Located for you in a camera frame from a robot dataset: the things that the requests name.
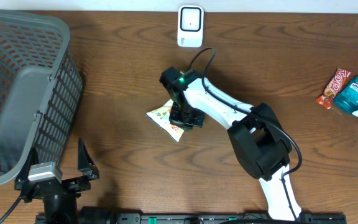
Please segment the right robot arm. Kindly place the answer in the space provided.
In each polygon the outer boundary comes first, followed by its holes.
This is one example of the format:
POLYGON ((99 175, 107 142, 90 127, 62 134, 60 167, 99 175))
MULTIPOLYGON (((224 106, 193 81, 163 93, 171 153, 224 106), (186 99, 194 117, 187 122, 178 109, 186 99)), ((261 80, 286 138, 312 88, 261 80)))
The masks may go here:
POLYGON ((300 168, 290 167, 289 154, 299 150, 283 130, 275 113, 265 103, 243 103, 216 88, 197 70, 162 72, 160 83, 173 101, 169 122, 185 130, 202 127, 206 115, 222 125, 229 136, 241 167, 257 179, 275 220, 300 220, 289 175, 300 168))

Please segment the beige snack bag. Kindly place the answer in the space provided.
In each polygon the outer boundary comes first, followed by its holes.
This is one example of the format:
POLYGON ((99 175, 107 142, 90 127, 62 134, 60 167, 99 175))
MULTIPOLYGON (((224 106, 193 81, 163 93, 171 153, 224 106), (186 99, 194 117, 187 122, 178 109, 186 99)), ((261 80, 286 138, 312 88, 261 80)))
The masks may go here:
POLYGON ((163 106, 147 112, 146 116, 157 126, 166 131, 175 142, 179 142, 184 133, 184 129, 170 123, 169 117, 172 106, 173 101, 168 100, 163 106))

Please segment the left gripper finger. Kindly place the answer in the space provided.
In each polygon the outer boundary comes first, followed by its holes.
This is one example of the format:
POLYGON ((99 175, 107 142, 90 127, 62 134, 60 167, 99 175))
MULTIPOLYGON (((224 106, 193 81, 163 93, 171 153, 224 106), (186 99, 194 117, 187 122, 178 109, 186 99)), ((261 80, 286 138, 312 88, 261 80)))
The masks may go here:
POLYGON ((99 179, 99 170, 88 154, 84 140, 78 140, 78 171, 88 180, 99 179))
POLYGON ((37 154, 37 150, 36 148, 32 147, 30 149, 30 152, 27 156, 27 159, 24 163, 24 165, 22 166, 22 169, 20 170, 20 172, 18 173, 15 181, 14 181, 14 185, 23 185, 25 182, 28 182, 28 175, 29 175, 29 171, 32 165, 36 165, 39 163, 39 157, 37 154))

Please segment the blue Listerine mouthwash bottle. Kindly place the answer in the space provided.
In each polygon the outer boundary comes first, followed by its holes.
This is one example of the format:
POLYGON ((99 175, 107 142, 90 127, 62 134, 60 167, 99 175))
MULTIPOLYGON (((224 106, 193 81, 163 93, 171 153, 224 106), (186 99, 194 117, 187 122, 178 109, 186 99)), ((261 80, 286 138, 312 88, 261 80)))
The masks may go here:
POLYGON ((353 78, 345 89, 335 97, 334 103, 348 114, 358 110, 358 76, 353 78))

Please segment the red Top chocolate bar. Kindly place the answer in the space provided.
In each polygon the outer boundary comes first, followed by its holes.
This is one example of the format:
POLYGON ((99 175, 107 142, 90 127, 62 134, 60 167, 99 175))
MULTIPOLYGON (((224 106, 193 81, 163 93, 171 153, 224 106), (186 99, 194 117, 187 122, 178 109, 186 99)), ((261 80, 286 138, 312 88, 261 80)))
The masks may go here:
POLYGON ((350 71, 338 67, 331 81, 324 89, 323 94, 316 99, 317 104, 322 105, 326 109, 330 109, 335 97, 344 87, 350 74, 350 71))

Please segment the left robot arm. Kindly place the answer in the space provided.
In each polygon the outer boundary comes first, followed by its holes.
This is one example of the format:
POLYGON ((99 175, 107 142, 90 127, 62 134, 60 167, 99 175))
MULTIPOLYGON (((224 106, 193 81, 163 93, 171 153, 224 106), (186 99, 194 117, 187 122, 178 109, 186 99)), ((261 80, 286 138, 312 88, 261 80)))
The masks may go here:
POLYGON ((81 193, 91 189, 92 180, 99 179, 99 170, 82 139, 78 140, 77 165, 81 175, 63 180, 56 162, 40 162, 36 149, 30 150, 15 179, 15 189, 20 192, 19 202, 37 199, 44 203, 44 213, 36 216, 36 223, 116 223, 115 215, 105 209, 77 208, 81 193))

